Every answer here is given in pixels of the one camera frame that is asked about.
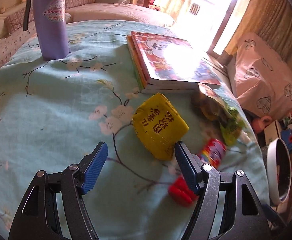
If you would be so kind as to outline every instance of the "white flower print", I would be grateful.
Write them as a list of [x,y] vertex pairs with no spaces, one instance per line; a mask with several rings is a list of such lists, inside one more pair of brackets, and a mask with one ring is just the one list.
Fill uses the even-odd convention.
[[89,115],[88,119],[89,120],[98,120],[106,113],[107,113],[107,106],[100,105],[100,106],[97,106],[95,108],[94,112],[92,112]]
[[95,72],[95,71],[101,70],[102,67],[103,67],[103,64],[100,62],[97,62],[94,66],[90,67],[90,70]]
[[134,87],[133,88],[133,93],[137,93],[137,92],[139,92],[139,87]]
[[122,122],[116,117],[110,116],[106,118],[105,122],[100,122],[98,125],[103,134],[110,135],[116,133],[122,127]]
[[81,38],[84,38],[85,36],[86,36],[85,33],[80,33],[80,34],[74,35],[74,39],[81,39]]
[[72,58],[70,61],[67,61],[67,68],[68,70],[76,70],[82,64],[82,60],[79,58]]
[[78,44],[78,43],[80,43],[80,41],[71,41],[70,43],[71,44]]
[[119,105],[113,109],[111,113],[122,122],[130,122],[132,120],[133,111],[134,109],[131,106]]
[[128,98],[128,99],[132,99],[132,98],[138,98],[138,94],[136,93],[126,93],[125,96]]
[[5,167],[5,170],[8,171],[8,167],[9,167],[8,161],[5,162],[5,166],[4,167]]
[[11,217],[11,214],[7,208],[4,208],[4,215],[1,218],[5,224],[5,228],[8,231],[10,231],[12,223],[13,223],[13,218]]

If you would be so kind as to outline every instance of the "bed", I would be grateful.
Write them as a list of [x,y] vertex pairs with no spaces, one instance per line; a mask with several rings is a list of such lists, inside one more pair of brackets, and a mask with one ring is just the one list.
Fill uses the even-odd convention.
[[126,3],[89,3],[66,10],[74,22],[88,20],[126,20],[162,27],[172,26],[174,19],[163,12]]
[[[43,61],[37,37],[26,42],[0,68],[0,234],[8,238],[16,209],[38,170],[62,171],[78,163],[99,141],[109,153],[94,190],[84,201],[100,239],[178,240],[193,208],[177,205],[167,194],[178,171],[145,149],[131,126],[131,116],[150,95],[138,92],[126,45],[132,30],[172,35],[171,30],[143,23],[98,20],[67,25],[70,54]],[[244,113],[223,84],[216,92]],[[190,95],[167,94],[189,125],[182,138],[192,153],[220,133],[190,107]],[[262,154],[252,129],[251,143],[229,147],[219,170],[242,169],[260,201],[269,203]],[[58,199],[60,222],[67,231]],[[220,201],[211,236],[217,235]]]

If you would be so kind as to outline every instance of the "blue gripper pad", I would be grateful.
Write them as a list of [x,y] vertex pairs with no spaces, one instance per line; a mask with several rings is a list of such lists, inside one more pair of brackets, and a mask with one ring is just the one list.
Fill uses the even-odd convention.
[[185,144],[181,141],[175,144],[175,156],[187,186],[194,194],[199,195],[200,187],[197,181],[197,173],[200,172],[200,168]]
[[92,190],[108,156],[108,147],[104,143],[96,153],[84,174],[84,183],[81,186],[83,195]]

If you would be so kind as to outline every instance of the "book stack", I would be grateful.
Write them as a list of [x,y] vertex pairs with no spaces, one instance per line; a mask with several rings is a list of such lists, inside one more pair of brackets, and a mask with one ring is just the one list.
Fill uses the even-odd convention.
[[126,39],[142,93],[191,92],[198,90],[198,83],[220,86],[219,77],[188,41],[140,32]]

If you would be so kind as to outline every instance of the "sofa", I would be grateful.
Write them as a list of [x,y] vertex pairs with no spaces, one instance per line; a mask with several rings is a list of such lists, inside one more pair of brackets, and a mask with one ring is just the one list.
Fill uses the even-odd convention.
[[123,20],[162,27],[175,23],[166,13],[129,3],[130,0],[66,0],[65,11],[71,15],[73,22]]

